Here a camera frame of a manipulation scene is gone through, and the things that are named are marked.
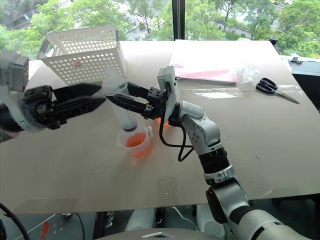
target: measuring cup handle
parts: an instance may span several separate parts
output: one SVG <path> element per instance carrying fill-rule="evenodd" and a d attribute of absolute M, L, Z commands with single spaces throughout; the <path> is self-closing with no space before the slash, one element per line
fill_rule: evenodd
<path fill-rule="evenodd" d="M 153 133 L 152 133 L 152 127 L 151 126 L 147 126 L 146 129 L 147 129 L 147 132 L 148 132 L 148 136 L 150 138 L 152 138 L 154 136 Z"/>

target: floor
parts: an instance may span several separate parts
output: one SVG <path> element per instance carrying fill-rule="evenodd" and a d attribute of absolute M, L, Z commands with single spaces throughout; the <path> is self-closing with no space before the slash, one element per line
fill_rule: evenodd
<path fill-rule="evenodd" d="M 284 224 L 290 226 L 298 233 L 317 240 L 316 227 L 315 227 L 315 204 L 311 200 L 286 200 L 282 201 L 279 206 L 275 206 L 271 199 L 254 200 L 252 206 L 255 208 L 263 209 L 274 215 Z M 196 218 L 193 216 L 192 206 L 178 206 L 181 214 L 196 223 Z M 104 234 L 112 235 L 119 232 L 123 232 L 127 222 L 132 214 L 132 210 L 116 211 L 114 212 L 112 226 L 104 229 Z M 96 213 L 80 213 L 84 225 L 85 239 L 93 239 L 94 224 L 96 219 Z M 47 220 L 49 223 L 49 229 L 45 234 L 46 240 L 72 240 L 83 239 L 82 227 L 80 220 L 76 214 L 72 214 L 69 217 L 61 214 L 38 214 L 38 215 L 19 215 L 18 218 L 25 226 L 27 231 L 32 230 L 29 235 L 33 240 L 41 240 L 44 233 L 44 224 Z M 14 225 L 11 219 L 1 215 L 3 224 L 6 229 L 8 240 L 23 239 L 18 228 Z M 180 218 L 178 213 L 171 207 L 165 208 L 165 214 L 162 225 L 166 228 L 182 228 L 194 230 L 195 227 L 186 220 Z"/>

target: scissor blade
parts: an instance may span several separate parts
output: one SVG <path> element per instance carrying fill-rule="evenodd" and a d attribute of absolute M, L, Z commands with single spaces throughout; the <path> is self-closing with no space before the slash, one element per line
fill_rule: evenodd
<path fill-rule="evenodd" d="M 285 99 L 287 99 L 287 100 L 295 103 L 295 104 L 300 104 L 300 102 L 298 102 L 298 101 L 295 100 L 293 97 L 291 97 L 291 96 L 289 96 L 289 95 L 287 95 L 287 94 L 285 94 L 285 93 L 281 94 L 281 96 L 284 97 Z"/>

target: scissors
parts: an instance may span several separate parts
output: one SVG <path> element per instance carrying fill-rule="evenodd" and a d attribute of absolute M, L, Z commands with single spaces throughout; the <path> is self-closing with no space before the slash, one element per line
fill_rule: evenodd
<path fill-rule="evenodd" d="M 264 77 L 260 80 L 260 82 L 257 83 L 255 86 L 256 89 L 259 91 L 266 93 L 266 94 L 278 94 L 279 96 L 295 103 L 295 104 L 300 104 L 297 100 L 295 100 L 293 97 L 285 94 L 283 91 L 279 91 L 277 84 L 275 84 L 273 81 L 270 79 Z"/>

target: black cable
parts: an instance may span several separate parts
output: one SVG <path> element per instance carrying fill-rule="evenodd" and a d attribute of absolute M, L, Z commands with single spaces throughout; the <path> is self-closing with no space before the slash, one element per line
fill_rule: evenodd
<path fill-rule="evenodd" d="M 78 216 L 80 223 L 81 223 L 81 228 L 82 228 L 82 240 L 85 240 L 85 227 L 84 227 L 84 223 L 82 222 L 82 219 L 79 215 L 79 213 L 76 213 L 76 215 Z"/>
<path fill-rule="evenodd" d="M 182 129 L 182 133 L 183 133 L 182 145 L 169 144 L 165 141 L 164 136 L 163 136 L 163 130 L 164 130 L 164 125 L 165 125 L 165 115 L 166 115 L 166 102 L 163 103 L 163 107 L 162 107 L 161 121 L 160 121 L 160 127 L 159 127 L 159 137 L 164 145 L 166 145 L 168 147 L 181 148 L 179 151 L 179 155 L 178 155 L 178 161 L 182 162 L 194 150 L 194 147 L 192 145 L 186 145 L 187 134 L 186 134 L 186 130 L 185 130 L 184 126 L 181 123 L 178 124 L 177 126 Z M 191 149 L 183 157 L 181 157 L 185 148 L 191 148 Z"/>
<path fill-rule="evenodd" d="M 28 236 L 28 233 L 25 229 L 25 227 L 22 225 L 20 220 L 17 218 L 16 215 L 14 215 L 13 212 L 11 212 L 5 205 L 0 203 L 0 209 L 2 209 L 11 219 L 12 221 L 16 224 L 16 226 L 19 228 L 20 232 L 22 233 L 22 236 L 25 240 L 30 240 L 30 237 Z"/>

